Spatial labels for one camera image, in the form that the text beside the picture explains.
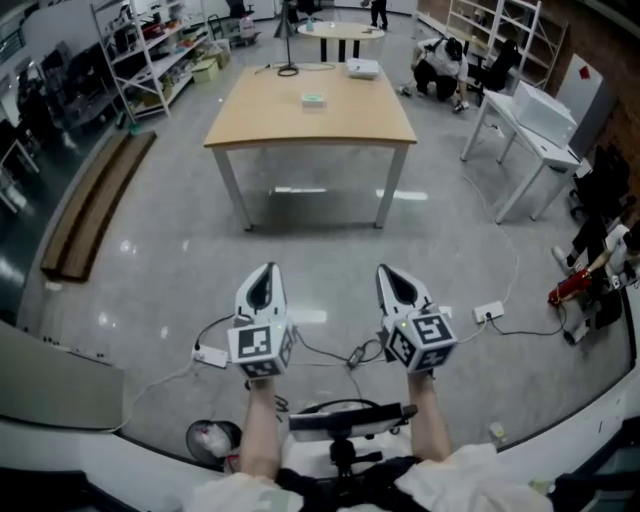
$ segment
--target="human arm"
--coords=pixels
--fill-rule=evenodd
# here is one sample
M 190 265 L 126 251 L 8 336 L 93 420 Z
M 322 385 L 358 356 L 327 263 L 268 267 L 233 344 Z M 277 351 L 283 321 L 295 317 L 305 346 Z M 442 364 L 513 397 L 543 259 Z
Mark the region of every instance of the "human arm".
M 409 400 L 418 408 L 411 418 L 411 450 L 414 457 L 442 462 L 451 455 L 447 426 L 440 414 L 433 378 L 429 372 L 409 374 Z
M 249 409 L 240 443 L 240 471 L 275 480 L 280 469 L 280 442 L 273 379 L 251 382 Z

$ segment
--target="polished floor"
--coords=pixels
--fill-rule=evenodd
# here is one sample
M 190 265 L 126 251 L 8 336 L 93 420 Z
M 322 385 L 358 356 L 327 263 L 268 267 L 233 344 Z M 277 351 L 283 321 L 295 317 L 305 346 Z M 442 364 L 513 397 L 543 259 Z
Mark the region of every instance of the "polished floor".
M 113 117 L 110 109 L 106 112 Z M 0 202 L 0 318 L 14 323 L 29 270 L 67 187 L 111 122 L 59 132 L 33 155 L 40 173 L 16 164 L 11 194 L 18 212 Z
M 368 21 L 364 12 L 335 15 Z M 566 245 L 576 224 L 563 199 L 539 221 L 529 219 L 553 184 L 549 172 L 512 210 L 504 231 L 495 225 L 499 206 L 534 161 L 515 144 L 498 165 L 503 139 L 489 119 L 463 164 L 458 155 L 476 110 L 457 116 L 452 105 L 432 97 L 402 98 L 419 143 L 409 152 L 384 230 L 371 224 L 389 150 L 298 147 L 234 153 L 238 182 L 258 224 L 254 232 L 242 231 L 202 143 L 243 67 L 283 60 L 282 41 L 271 37 L 275 27 L 275 22 L 260 23 L 256 46 L 235 50 L 232 64 L 215 82 L 189 86 L 171 119 L 147 123 L 159 138 L 113 217 L 90 281 L 44 290 L 41 276 L 33 272 L 21 324 L 65 345 L 104 352 L 125 369 L 127 411 L 131 397 L 145 386 L 185 367 L 200 330 L 233 311 L 237 287 L 267 261 L 282 269 L 289 307 L 307 343 L 343 356 L 380 327 L 375 272 L 382 262 L 422 279 L 441 306 L 452 308 L 451 323 L 460 339 L 477 331 L 472 308 L 496 300 L 506 302 L 506 314 L 498 320 L 503 330 L 556 331 L 559 320 L 546 297 L 562 276 L 550 248 Z M 394 84 L 407 78 L 413 30 L 409 18 L 392 16 L 387 37 L 363 48 L 363 56 L 379 59 Z M 315 40 L 292 41 L 297 62 L 317 61 L 319 53 Z M 205 344 L 224 348 L 224 328 L 210 332 Z M 488 441 L 493 422 L 503 425 L 507 442 L 548 427 L 624 375 L 628 347 L 624 320 L 578 347 L 567 345 L 561 334 L 503 337 L 486 327 L 436 371 L 454 444 Z M 398 364 L 374 363 L 358 368 L 353 377 L 365 398 L 385 403 L 407 399 L 404 374 Z M 310 402 L 357 396 L 343 366 L 300 344 L 277 390 L 292 411 Z M 196 365 L 150 389 L 124 434 L 188 456 L 185 432 L 192 422 L 217 418 L 241 425 L 246 399 L 235 368 Z

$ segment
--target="white projector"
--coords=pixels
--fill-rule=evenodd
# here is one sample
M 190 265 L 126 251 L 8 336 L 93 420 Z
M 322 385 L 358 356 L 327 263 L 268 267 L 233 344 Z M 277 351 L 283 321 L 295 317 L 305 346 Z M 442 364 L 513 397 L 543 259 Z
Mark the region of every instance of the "white projector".
M 376 60 L 349 59 L 347 69 L 351 78 L 373 80 L 380 74 L 380 65 Z

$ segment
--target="white box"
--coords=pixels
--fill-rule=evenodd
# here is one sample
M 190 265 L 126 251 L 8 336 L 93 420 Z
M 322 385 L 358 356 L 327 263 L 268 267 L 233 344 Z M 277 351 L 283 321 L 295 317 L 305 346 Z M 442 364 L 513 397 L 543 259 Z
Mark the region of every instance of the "white box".
M 577 128 L 567 107 L 524 82 L 518 83 L 511 111 L 522 126 L 561 148 L 569 143 Z
M 380 74 L 380 64 L 376 60 L 348 59 L 347 69 L 351 78 L 373 80 Z

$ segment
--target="red object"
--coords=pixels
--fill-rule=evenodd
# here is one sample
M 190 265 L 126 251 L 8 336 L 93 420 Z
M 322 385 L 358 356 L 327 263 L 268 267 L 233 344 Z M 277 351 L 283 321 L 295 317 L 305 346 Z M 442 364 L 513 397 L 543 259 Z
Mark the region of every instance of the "red object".
M 583 292 L 591 284 L 591 272 L 584 269 L 577 274 L 572 275 L 568 279 L 558 283 L 551 292 L 549 292 L 549 304 L 559 306 L 560 303 L 574 292 Z
M 591 73 L 589 73 L 589 67 L 588 66 L 582 66 L 580 68 L 580 78 L 582 78 L 583 80 L 588 80 L 589 78 L 591 78 Z

